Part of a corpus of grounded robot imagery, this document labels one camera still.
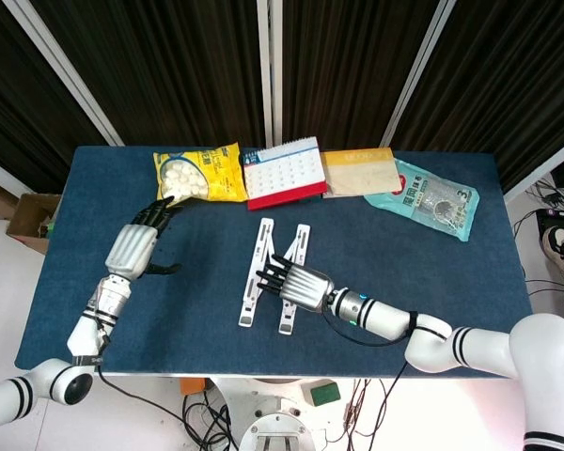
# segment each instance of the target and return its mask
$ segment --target green object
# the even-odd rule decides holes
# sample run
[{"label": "green object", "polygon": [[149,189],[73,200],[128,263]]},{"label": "green object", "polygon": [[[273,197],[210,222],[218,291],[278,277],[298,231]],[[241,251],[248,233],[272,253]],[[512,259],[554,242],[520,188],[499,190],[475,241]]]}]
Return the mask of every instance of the green object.
[{"label": "green object", "polygon": [[320,387],[311,389],[311,398],[313,405],[318,407],[329,402],[338,401],[340,399],[340,392],[336,382],[330,382]]}]

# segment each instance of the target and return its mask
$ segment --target orange object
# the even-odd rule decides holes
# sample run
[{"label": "orange object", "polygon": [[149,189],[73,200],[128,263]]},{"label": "orange object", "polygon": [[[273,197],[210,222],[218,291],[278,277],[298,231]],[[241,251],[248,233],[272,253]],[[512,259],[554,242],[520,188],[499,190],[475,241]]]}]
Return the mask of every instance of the orange object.
[{"label": "orange object", "polygon": [[180,378],[180,391],[187,397],[205,390],[204,378]]}]

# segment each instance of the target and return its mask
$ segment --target white floor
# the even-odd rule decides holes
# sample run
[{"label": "white floor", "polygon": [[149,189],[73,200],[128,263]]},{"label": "white floor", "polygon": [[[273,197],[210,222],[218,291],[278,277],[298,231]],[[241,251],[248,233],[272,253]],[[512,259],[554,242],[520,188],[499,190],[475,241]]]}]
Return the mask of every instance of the white floor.
[{"label": "white floor", "polygon": [[[523,195],[509,205],[510,218],[514,222],[538,207]],[[20,373],[13,361],[43,261],[43,256],[6,236],[6,225],[0,221],[0,380]],[[546,264],[537,240],[535,219],[530,218],[518,237],[527,277],[561,280]],[[564,293],[546,294],[540,293],[533,299],[535,311],[564,316],[563,296],[560,296]],[[154,377],[113,380],[133,393],[180,412],[181,396],[176,380]],[[370,430],[381,398],[379,384],[372,386],[374,389],[368,392],[362,412],[363,424],[360,422],[358,428],[362,432]],[[523,432],[524,407],[515,382],[405,379],[398,383],[390,398],[373,449],[519,450]],[[330,440],[336,437],[334,431],[328,435]],[[343,440],[329,444],[326,449],[335,451],[346,446]],[[367,450],[367,439],[357,437],[355,448]],[[196,446],[175,419],[95,380],[87,399],[78,406],[67,408],[42,400],[24,420],[0,428],[0,450],[64,449],[182,450]]]}]

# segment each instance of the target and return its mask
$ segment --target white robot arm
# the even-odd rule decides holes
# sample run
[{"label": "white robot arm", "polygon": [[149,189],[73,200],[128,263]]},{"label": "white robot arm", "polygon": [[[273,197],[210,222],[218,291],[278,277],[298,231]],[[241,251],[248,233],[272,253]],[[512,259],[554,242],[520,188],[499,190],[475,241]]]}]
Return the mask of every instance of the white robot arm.
[{"label": "white robot arm", "polygon": [[0,382],[0,425],[28,415],[39,397],[65,405],[80,402],[89,392],[94,368],[110,342],[130,283],[143,273],[170,274],[180,265],[149,264],[154,246],[171,218],[165,207],[173,197],[154,202],[125,225],[105,261],[109,275],[101,280],[79,318],[67,347],[72,364],[50,359],[21,377]]},{"label": "white robot arm", "polygon": [[548,314],[519,321],[510,334],[452,329],[429,315],[404,312],[348,288],[335,289],[320,272],[274,256],[259,284],[312,312],[335,316],[388,340],[409,337],[405,359],[439,373],[466,366],[519,381],[525,396],[526,451],[564,451],[564,319]]}]

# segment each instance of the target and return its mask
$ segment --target blue table mat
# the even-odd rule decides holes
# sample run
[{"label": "blue table mat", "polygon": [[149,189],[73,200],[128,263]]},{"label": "blue table mat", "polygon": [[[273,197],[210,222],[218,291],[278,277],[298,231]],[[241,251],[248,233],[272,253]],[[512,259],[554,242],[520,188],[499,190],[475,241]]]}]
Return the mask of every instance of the blue table mat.
[{"label": "blue table mat", "polygon": [[[48,255],[16,359],[31,368],[71,359],[67,339],[124,224],[157,191],[153,152],[185,148],[81,147],[55,222]],[[363,197],[297,202],[248,211],[246,204],[188,201],[170,223],[153,262],[179,262],[169,276],[132,284],[105,371],[260,376],[391,377],[405,343],[383,349],[336,335],[320,315],[298,309],[291,336],[277,331],[281,301],[263,293],[252,328],[238,326],[244,286],[262,217],[275,220],[284,253],[299,223],[311,226],[306,264],[404,310],[509,332],[531,313],[503,195],[491,155],[396,151],[406,162],[475,187],[480,194],[469,242],[376,210]],[[336,323],[354,337],[379,337]],[[429,376],[409,367],[407,375]],[[484,377],[457,368],[434,377]]]}]

